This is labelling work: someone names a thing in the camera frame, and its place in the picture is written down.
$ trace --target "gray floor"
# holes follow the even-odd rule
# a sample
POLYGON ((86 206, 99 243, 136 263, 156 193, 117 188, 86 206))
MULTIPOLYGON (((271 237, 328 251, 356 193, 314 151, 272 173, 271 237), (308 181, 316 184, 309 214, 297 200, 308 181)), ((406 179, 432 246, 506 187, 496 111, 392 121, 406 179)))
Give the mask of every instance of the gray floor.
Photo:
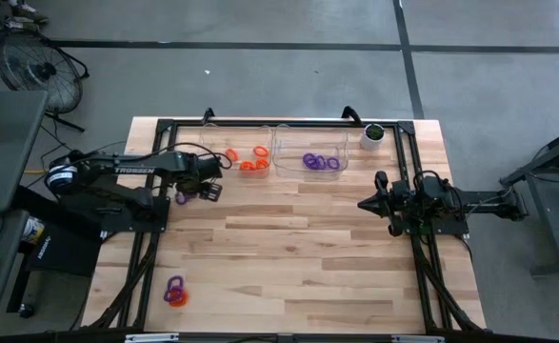
MULTIPOLYGON (((31 0, 50 14, 49 37, 217 42, 399 42, 389 0, 31 0)), ((559 46, 559 0, 402 0, 413 44, 559 46)), ((398 52, 280 50, 70 50, 90 67, 79 108, 59 129, 93 149, 126 138, 134 115, 412 118, 398 52)), ((498 189, 559 134, 559 54, 415 53, 426 118, 439 119, 455 184, 498 189)), ((5 89, 0 80, 0 89, 5 89)), ((54 143, 41 133, 31 168, 54 143)), ((559 276, 529 268, 555 261, 529 195, 522 223, 473 215, 474 269, 485 317, 499 333, 559 338, 559 276)), ((0 333, 67 329, 87 280, 39 275, 39 315, 2 315, 0 333)))

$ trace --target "fan stand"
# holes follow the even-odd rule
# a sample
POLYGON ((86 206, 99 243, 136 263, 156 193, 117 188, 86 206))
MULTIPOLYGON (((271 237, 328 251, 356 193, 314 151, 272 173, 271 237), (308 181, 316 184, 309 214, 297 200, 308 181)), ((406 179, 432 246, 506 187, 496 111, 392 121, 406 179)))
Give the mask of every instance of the fan stand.
POLYGON ((68 128, 72 128, 76 131, 79 131, 80 133, 85 131, 83 127, 77 126, 76 124, 73 124, 67 120, 61 119, 57 113, 45 112, 44 115, 46 115, 47 118, 50 118, 59 124, 65 125, 68 128))

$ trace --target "fan grille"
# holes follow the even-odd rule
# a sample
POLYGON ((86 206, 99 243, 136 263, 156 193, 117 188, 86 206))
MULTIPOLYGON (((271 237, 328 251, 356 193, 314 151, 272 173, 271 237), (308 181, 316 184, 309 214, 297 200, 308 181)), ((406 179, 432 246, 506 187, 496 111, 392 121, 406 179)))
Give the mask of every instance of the fan grille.
POLYGON ((82 98, 82 83, 71 60, 48 46, 38 33, 0 36, 0 75, 14 91, 47 91, 47 111, 73 111, 82 98))

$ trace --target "orange plastic ring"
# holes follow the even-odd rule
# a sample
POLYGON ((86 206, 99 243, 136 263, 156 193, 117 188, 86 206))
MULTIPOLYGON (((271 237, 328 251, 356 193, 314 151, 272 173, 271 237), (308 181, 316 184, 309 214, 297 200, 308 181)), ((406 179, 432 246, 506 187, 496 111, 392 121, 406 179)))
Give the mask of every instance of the orange plastic ring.
MULTIPOLYGON (((175 296, 177 295, 177 291, 173 291, 171 292, 171 296, 175 296)), ((184 305, 186 305, 186 303, 188 302, 188 292, 186 292, 186 290, 182 291, 182 297, 179 300, 175 300, 175 301, 170 301, 170 305, 172 307, 182 307, 184 305)))
POLYGON ((256 168, 257 169, 264 169, 269 167, 269 161, 267 160, 257 160, 256 161, 256 168))
POLYGON ((253 164, 251 161, 243 161, 241 162, 241 166, 239 166, 240 171, 255 171, 256 165, 253 164))
POLYGON ((233 148, 226 149, 226 157, 229 158, 230 161, 236 162, 239 160, 239 154, 233 148))
POLYGON ((253 154, 258 157, 269 157, 269 150, 267 149, 267 147, 264 146, 256 146, 255 148, 253 148, 253 154))

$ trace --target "transparent container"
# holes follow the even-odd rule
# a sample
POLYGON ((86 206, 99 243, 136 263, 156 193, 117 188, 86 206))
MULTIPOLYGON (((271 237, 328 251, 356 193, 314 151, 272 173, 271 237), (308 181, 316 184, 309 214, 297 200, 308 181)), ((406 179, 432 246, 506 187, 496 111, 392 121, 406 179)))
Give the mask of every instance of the transparent container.
POLYGON ((301 129, 280 125, 275 129, 272 163, 277 175, 304 178, 307 181, 336 180, 349 166, 347 132, 340 129, 301 129), (338 161, 336 169, 313 170, 304 162, 304 156, 312 153, 323 156, 326 161, 338 161))
POLYGON ((236 153, 232 168, 227 172, 242 177, 264 178, 270 173, 272 153, 272 129, 268 126, 259 128, 222 128, 215 124, 206 124, 201 128, 201 145, 214 152, 225 154, 229 150, 236 153), (267 156, 256 155, 267 151, 267 156), (242 170, 241 165, 251 162, 255 170, 242 170))

